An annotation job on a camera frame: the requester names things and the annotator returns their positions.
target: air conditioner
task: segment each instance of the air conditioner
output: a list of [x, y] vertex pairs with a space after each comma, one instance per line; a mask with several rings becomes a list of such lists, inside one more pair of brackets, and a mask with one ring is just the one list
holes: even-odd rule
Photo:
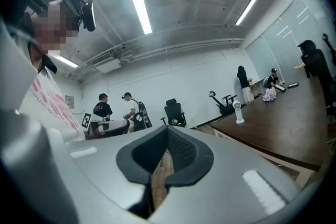
[[119, 59], [113, 59], [111, 61], [104, 62], [94, 67], [102, 73], [108, 73], [108, 72], [111, 72], [112, 70], [121, 68], [121, 65], [120, 65]]

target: long black hair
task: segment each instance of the long black hair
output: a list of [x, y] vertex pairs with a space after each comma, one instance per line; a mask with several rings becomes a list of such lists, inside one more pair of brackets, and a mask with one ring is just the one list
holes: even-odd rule
[[237, 77], [241, 77], [241, 76], [246, 76], [246, 71], [245, 68], [243, 66], [239, 66], [238, 67], [238, 73], [237, 73]]

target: brown floor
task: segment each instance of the brown floor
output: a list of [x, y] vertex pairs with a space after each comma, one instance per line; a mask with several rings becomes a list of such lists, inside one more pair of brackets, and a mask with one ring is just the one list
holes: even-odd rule
[[[204, 125], [202, 127], [199, 127], [197, 129], [197, 131], [203, 132], [203, 133], [207, 133], [207, 134], [211, 134], [211, 135], [215, 135], [215, 130], [210, 126], [210, 125]], [[334, 137], [336, 137], [336, 122], [330, 122], [328, 124], [328, 139], [327, 141], [333, 139]], [[325, 149], [325, 153], [324, 153], [324, 158], [323, 158], [323, 162], [322, 162], [322, 166], [320, 168], [320, 170], [316, 173], [314, 173], [310, 179], [308, 180], [308, 182], [306, 183], [305, 187], [309, 186], [311, 183], [316, 182], [318, 180], [323, 179], [324, 175], [326, 174], [326, 172], [328, 171], [328, 168], [332, 162], [332, 158], [333, 158], [333, 154], [331, 154], [329, 152], [329, 150], [333, 153], [336, 151], [336, 141], [333, 143], [332, 147], [330, 148], [330, 144], [326, 145], [326, 149]], [[279, 164], [275, 163], [275, 162], [271, 162], [274, 165], [278, 166], [282, 171], [284, 171], [286, 174], [289, 175], [289, 177], [291, 177], [293, 180], [296, 180], [299, 173], [296, 170], [290, 169], [288, 167], [285, 166], [280, 166]]]
[[167, 196], [167, 190], [164, 187], [166, 178], [174, 173], [173, 160], [169, 151], [166, 151], [152, 174], [152, 196], [154, 210], [163, 202]]
[[[210, 125], [204, 125], [197, 129], [197, 131], [207, 133], [210, 135], [215, 135], [215, 130]], [[332, 138], [336, 137], [336, 122], [330, 122], [328, 124], [328, 141]], [[334, 155], [330, 154], [331, 152], [336, 151], [336, 142], [333, 143], [331, 149], [329, 149], [330, 144], [326, 145], [324, 159], [322, 162], [321, 169], [314, 173], [310, 179], [308, 180], [305, 187], [309, 186], [311, 183], [321, 180], [325, 173], [328, 171], [329, 165], [332, 162], [332, 158]], [[283, 170], [286, 174], [288, 174], [293, 180], [296, 180], [298, 176], [298, 172], [287, 168], [285, 166], [279, 166], [279, 164], [272, 162], [274, 165], [278, 166], [281, 170]], [[167, 191], [164, 187], [164, 182], [167, 176], [174, 173], [173, 160], [168, 151], [163, 155], [160, 163], [158, 164], [156, 170], [152, 175], [152, 195], [154, 201], [154, 208], [158, 208], [162, 201], [167, 196]]]

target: table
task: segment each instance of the table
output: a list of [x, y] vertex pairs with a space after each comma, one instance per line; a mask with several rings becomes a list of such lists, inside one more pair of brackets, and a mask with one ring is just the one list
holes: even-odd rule
[[299, 81], [299, 86], [278, 91], [276, 100], [262, 98], [242, 108], [245, 123], [236, 115], [211, 125], [216, 136], [242, 143], [259, 155], [299, 172], [303, 187], [318, 171], [327, 140], [327, 114], [317, 77]]

